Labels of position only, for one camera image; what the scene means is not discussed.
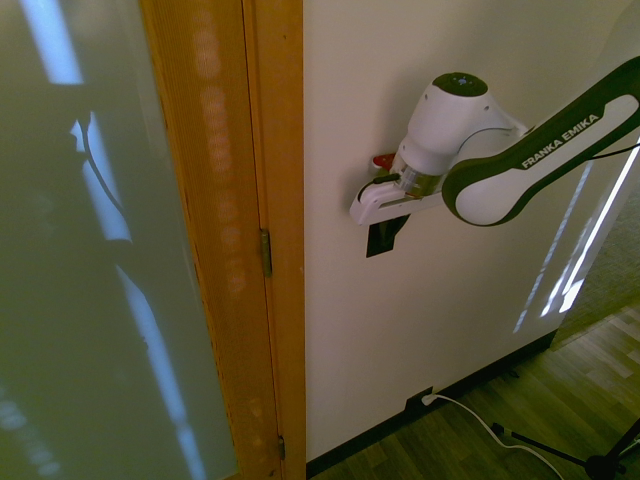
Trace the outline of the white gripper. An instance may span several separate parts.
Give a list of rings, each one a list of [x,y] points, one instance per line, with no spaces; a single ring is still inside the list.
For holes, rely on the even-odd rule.
[[[356,197],[349,209],[357,224],[378,224],[379,236],[387,236],[388,221],[391,221],[391,245],[395,245],[398,233],[411,214],[443,204],[440,193],[414,198],[406,194],[393,182],[368,185]]]

